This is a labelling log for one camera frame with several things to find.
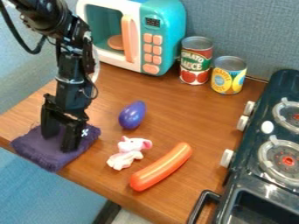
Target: wooden table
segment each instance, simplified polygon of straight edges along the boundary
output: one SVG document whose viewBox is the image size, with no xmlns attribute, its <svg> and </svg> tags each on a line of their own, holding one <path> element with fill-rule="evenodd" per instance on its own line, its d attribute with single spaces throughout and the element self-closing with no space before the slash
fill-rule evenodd
<svg viewBox="0 0 299 224">
<path fill-rule="evenodd" d="M 90 123 L 100 127 L 102 135 L 59 175 L 155 223 L 185 223 L 203 190 L 221 193 L 226 175 L 226 169 L 219 167 L 222 152 L 238 146 L 242 133 L 236 130 L 236 122 L 246 102 L 257 100 L 265 84 L 246 80 L 241 93 L 221 95 L 212 91 L 209 84 L 180 83 L 177 66 L 157 78 L 102 63 L 97 86 L 100 95 L 87 113 Z M 9 142 L 39 122 L 42 95 L 54 94 L 55 88 L 56 81 L 52 81 L 1 115 L 2 147 L 12 150 Z M 125 105 L 137 100 L 146 103 L 147 115 L 138 129 L 123 130 L 118 115 Z M 116 144 L 122 135 L 148 138 L 154 147 L 144 153 L 142 161 L 123 171 L 114 171 L 106 161 L 117 152 Z M 132 173 L 182 141 L 189 143 L 194 152 L 178 171 L 144 192 L 134 192 L 129 187 Z M 208 207 L 203 211 L 198 223 L 206 223 L 210 210 Z"/>
</svg>

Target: can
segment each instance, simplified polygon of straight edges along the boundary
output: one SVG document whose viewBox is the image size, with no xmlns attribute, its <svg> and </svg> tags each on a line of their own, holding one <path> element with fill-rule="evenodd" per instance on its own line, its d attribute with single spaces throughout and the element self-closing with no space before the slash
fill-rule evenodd
<svg viewBox="0 0 299 224">
<path fill-rule="evenodd" d="M 223 95 L 235 95 L 241 91 L 247 72 L 246 62 L 234 56 L 222 56 L 215 60 L 211 87 Z"/>
<path fill-rule="evenodd" d="M 209 80 L 212 41 L 205 37 L 182 40 L 180 80 L 190 85 L 201 85 Z"/>
</svg>

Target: red burner ring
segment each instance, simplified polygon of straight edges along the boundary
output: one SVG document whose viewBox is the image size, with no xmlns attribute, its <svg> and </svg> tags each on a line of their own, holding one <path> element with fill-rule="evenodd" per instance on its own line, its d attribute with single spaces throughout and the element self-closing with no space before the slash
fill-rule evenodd
<svg viewBox="0 0 299 224">
<path fill-rule="evenodd" d="M 299 121 L 299 114 L 294 114 L 294 115 L 293 115 L 293 118 L 294 118 L 295 120 Z"/>
<path fill-rule="evenodd" d="M 283 157 L 282 162 L 287 166 L 295 165 L 295 160 L 292 157 Z"/>
</svg>

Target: white stuffed animal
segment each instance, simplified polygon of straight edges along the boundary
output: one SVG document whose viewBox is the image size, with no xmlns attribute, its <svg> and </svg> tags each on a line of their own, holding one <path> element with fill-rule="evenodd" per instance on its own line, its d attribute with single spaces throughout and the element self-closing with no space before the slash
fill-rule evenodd
<svg viewBox="0 0 299 224">
<path fill-rule="evenodd" d="M 117 144 L 120 153 L 109 158 L 107 164 L 117 171 L 130 167 L 134 159 L 143 159 L 141 150 L 150 149 L 153 143 L 143 138 L 128 138 L 123 136 L 122 141 Z"/>
</svg>

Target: stove knob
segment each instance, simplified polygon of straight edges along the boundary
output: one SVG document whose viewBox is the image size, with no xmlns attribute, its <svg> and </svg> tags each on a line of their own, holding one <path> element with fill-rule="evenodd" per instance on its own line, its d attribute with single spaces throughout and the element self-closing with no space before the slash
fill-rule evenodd
<svg viewBox="0 0 299 224">
<path fill-rule="evenodd" d="M 249 117 L 242 115 L 237 123 L 237 130 L 244 131 L 249 121 Z"/>
<path fill-rule="evenodd" d="M 245 108 L 244 108 L 243 114 L 245 116 L 250 116 L 253 113 L 253 111 L 254 111 L 254 105 L 255 105 L 255 102 L 248 101 L 247 104 L 246 104 L 246 106 L 245 106 Z"/>
<path fill-rule="evenodd" d="M 261 131 L 264 133 L 264 134 L 270 134 L 272 133 L 274 130 L 274 125 L 272 122 L 270 121 L 265 121 L 263 122 L 263 124 L 261 125 Z"/>
<path fill-rule="evenodd" d="M 232 161 L 232 158 L 233 158 L 233 150 L 225 150 L 223 152 L 223 155 L 222 155 L 222 158 L 220 161 L 220 165 L 225 168 L 228 168 L 229 164 Z"/>
</svg>

